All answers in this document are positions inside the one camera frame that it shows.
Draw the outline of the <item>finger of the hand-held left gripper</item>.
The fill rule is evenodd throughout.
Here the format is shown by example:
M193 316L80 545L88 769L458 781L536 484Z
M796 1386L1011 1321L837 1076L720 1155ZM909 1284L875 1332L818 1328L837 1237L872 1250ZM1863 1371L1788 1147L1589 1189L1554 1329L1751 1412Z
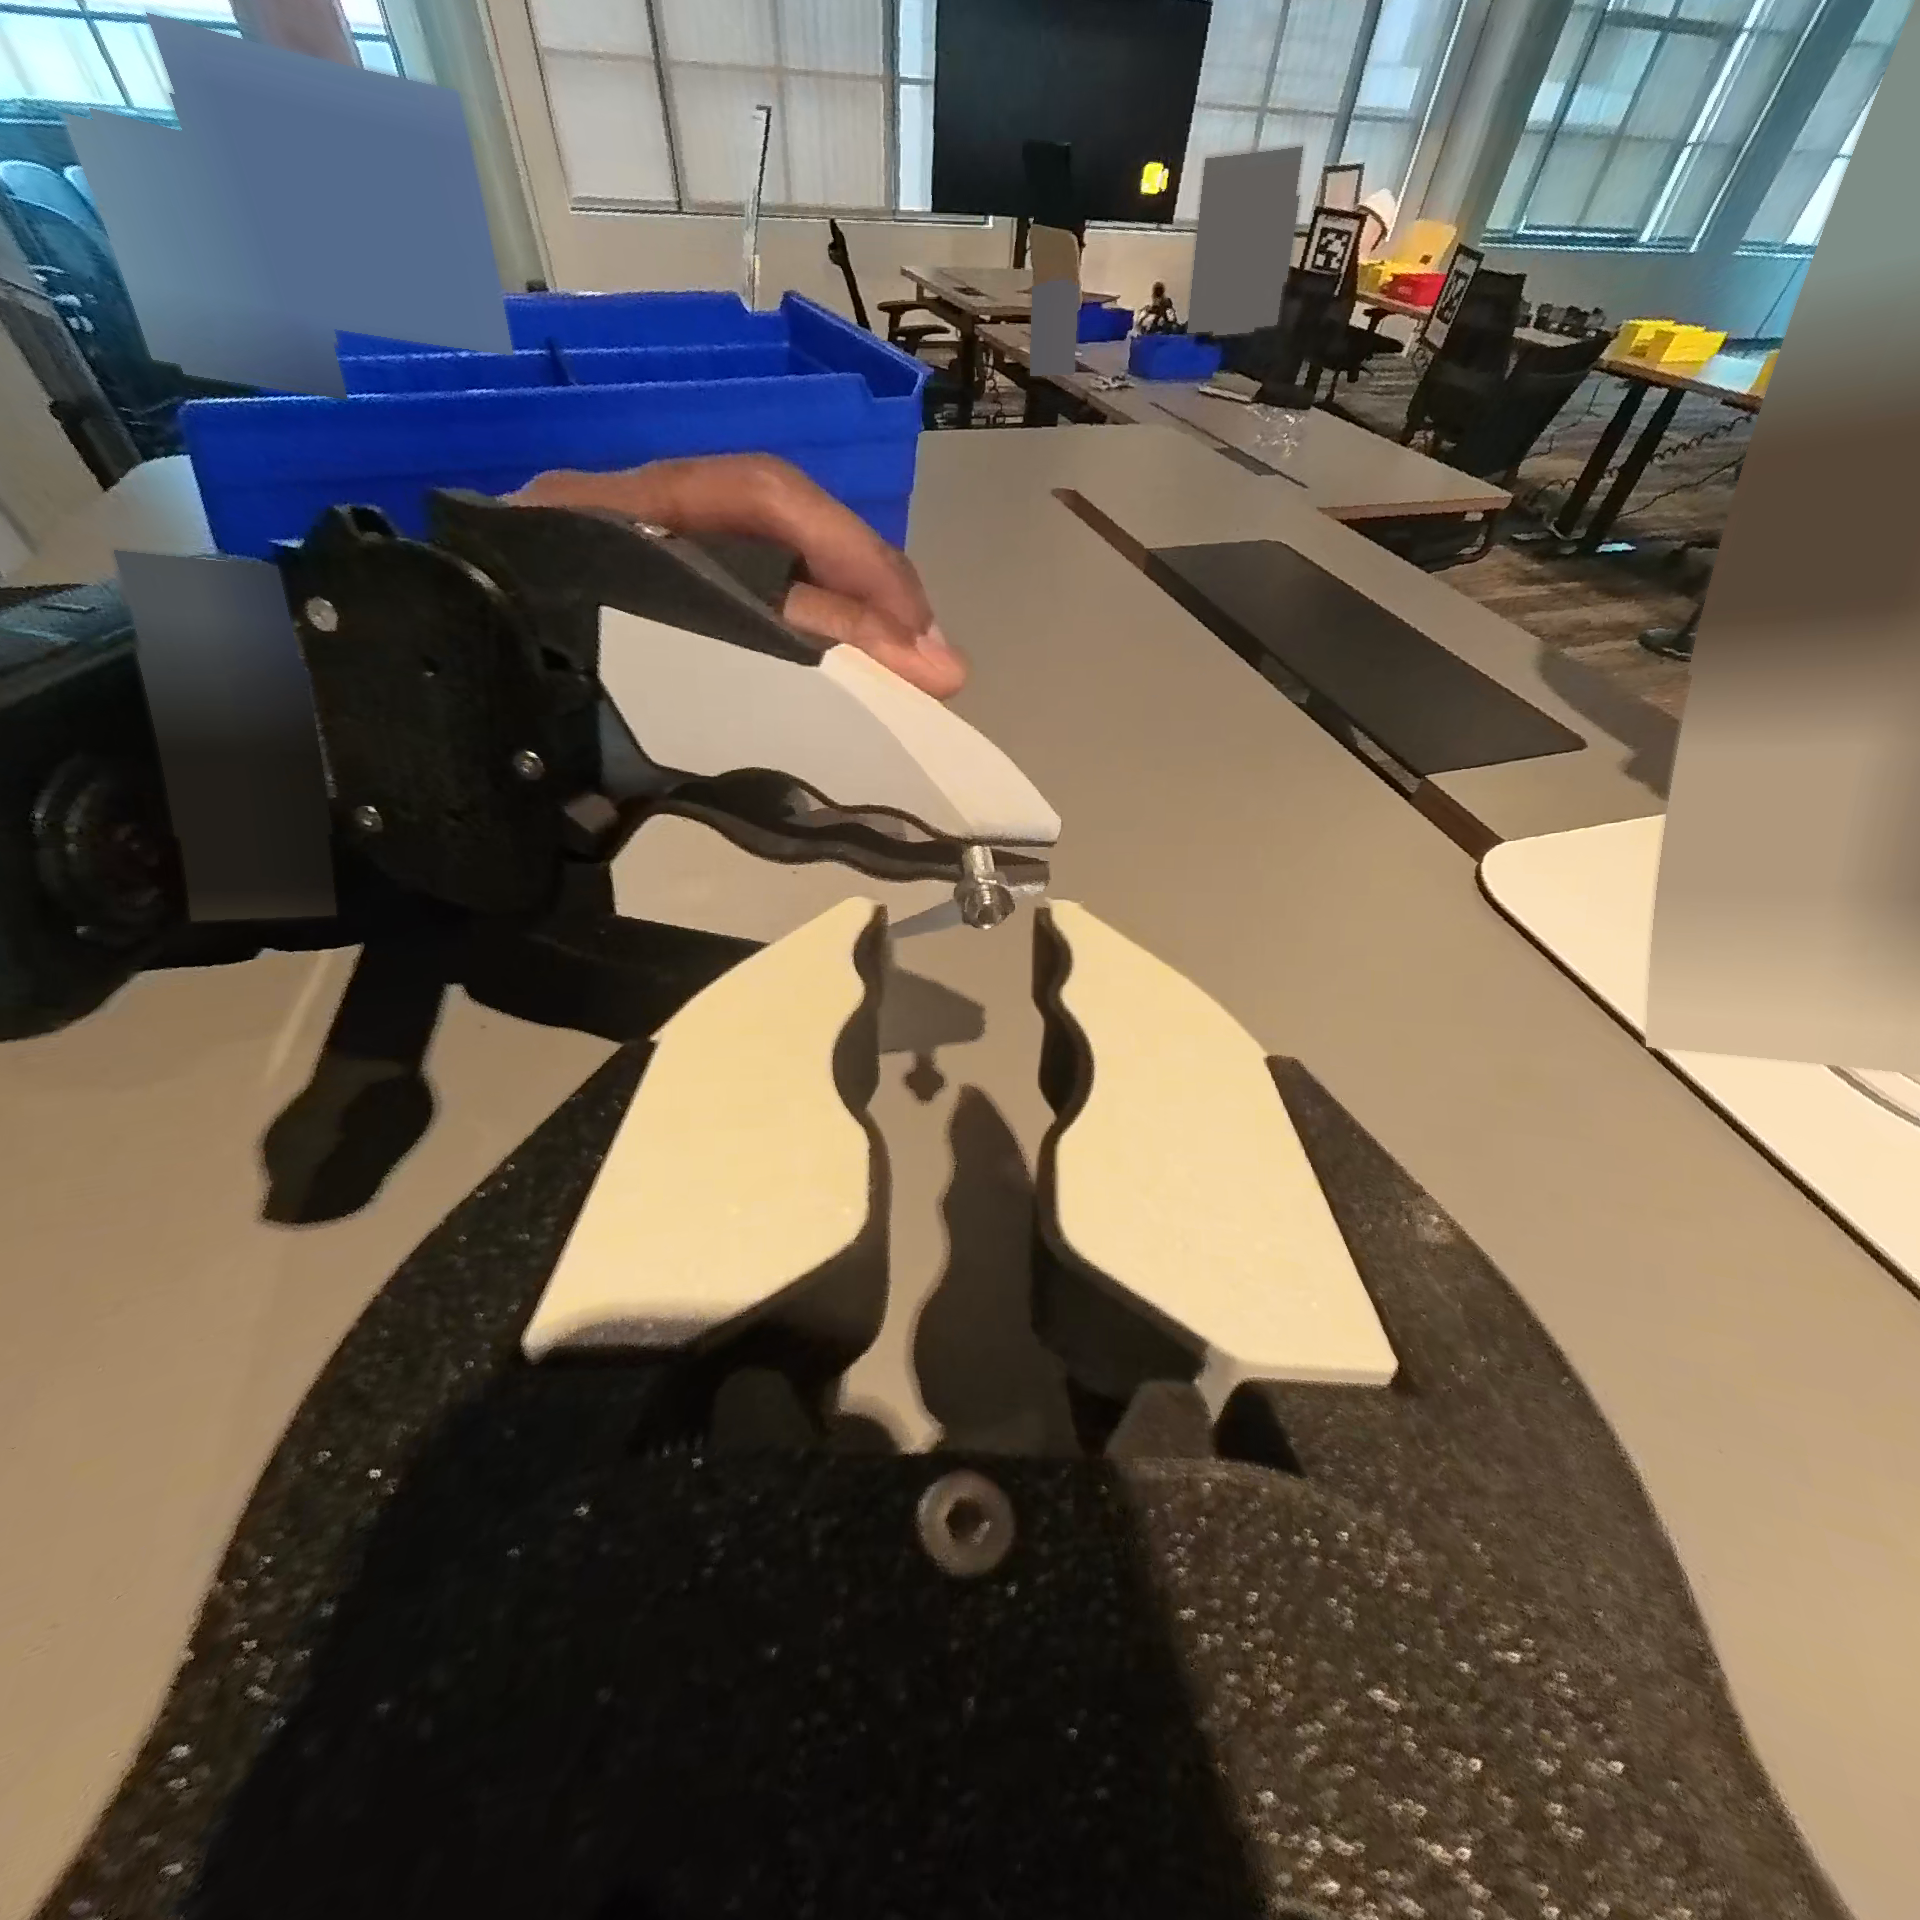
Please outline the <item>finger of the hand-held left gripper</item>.
M601 607L599 686L640 753L668 770L776 774L963 843L1060 840L1060 814L1011 754L851 644L780 659Z
M883 883L937 883L944 899L908 919L895 933L963 927L954 904L960 851L969 843L994 850L1017 906L1047 890L1047 847L990 843L973 829L927 828L887 807L842 807L803 781L773 770L734 770L658 782L640 797L640 819L685 819L715 831L743 851L780 867L837 864Z

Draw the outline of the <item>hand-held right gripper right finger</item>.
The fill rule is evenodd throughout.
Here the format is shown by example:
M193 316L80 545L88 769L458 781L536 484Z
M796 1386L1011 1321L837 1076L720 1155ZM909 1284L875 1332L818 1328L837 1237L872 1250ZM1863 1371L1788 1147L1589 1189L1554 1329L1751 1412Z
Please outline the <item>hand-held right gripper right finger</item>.
M1033 926L1047 1126L1031 1318L1075 1435L1166 1386L1389 1388L1399 1359L1263 1043L1081 903Z

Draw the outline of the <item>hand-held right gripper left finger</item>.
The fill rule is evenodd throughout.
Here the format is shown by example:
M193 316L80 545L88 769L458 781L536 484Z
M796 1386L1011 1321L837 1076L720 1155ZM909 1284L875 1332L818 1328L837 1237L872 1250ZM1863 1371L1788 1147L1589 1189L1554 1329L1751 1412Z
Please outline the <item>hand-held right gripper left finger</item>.
M522 1328L526 1362L685 1362L834 1413L888 1296L888 958L883 903L847 897L658 1026Z

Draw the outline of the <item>person's left hand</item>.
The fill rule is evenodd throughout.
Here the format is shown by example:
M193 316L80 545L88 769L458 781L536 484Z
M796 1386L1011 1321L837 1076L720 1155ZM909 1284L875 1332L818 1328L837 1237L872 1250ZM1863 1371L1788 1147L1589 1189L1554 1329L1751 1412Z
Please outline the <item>person's left hand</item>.
M609 512L693 540L819 646L843 644L946 702L969 664L912 562L800 468L762 453L553 469L516 506Z

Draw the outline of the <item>large blue plastic bin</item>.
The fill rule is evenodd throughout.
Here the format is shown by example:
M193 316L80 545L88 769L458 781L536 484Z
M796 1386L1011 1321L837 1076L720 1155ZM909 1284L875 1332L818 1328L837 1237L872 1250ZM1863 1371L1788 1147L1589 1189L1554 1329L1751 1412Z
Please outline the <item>large blue plastic bin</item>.
M202 396L179 439L219 550L268 558L330 506L425 534L428 496L553 469L760 453L900 546L929 367L788 295L522 295L506 354L342 333L345 396Z

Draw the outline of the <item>black bulky equipment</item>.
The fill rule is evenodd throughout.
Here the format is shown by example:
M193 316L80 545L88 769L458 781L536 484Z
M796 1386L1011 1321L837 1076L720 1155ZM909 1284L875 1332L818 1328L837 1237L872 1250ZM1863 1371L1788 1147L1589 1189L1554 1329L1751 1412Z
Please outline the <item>black bulky equipment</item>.
M97 1011L185 926L132 615L113 581L3 595L1 1036Z

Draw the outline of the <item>grey office desk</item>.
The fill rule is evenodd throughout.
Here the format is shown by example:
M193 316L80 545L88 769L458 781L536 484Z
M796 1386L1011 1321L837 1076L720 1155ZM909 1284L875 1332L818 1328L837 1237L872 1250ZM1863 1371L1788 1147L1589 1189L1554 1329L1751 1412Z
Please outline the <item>grey office desk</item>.
M1027 268L916 268L899 273L909 293L951 313L973 330L980 375L990 367L1025 375L1033 351L1033 278Z
M1543 527L1548 546L1562 557L1593 557L1607 546L1633 493L1661 463L1751 426L1772 364L1772 351L1716 351L1701 364L1600 357L1597 372L1619 387L1619 403Z

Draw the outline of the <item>black desk mat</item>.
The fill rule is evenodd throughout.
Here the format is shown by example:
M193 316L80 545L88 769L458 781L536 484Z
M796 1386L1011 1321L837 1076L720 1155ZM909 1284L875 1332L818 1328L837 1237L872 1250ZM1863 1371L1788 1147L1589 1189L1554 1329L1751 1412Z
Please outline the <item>black desk mat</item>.
M1152 546L1145 573L1415 779L1572 754L1578 732L1281 540Z

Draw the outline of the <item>large black screen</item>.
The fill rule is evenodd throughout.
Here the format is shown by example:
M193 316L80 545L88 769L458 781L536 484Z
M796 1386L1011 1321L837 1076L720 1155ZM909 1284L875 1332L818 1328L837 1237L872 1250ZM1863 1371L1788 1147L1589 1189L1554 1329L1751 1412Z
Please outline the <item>large black screen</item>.
M1211 29L1207 2L937 3L932 210L1168 225Z

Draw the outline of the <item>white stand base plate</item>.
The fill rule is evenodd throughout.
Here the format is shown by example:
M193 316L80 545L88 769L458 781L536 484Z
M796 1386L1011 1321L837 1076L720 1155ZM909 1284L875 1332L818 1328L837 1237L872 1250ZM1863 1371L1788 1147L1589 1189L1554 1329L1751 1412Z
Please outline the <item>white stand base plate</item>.
M1661 838L1661 817L1646 816L1504 840L1478 862L1490 906L1646 1050ZM1654 1056L1917 1290L1915 1076L1668 1047Z

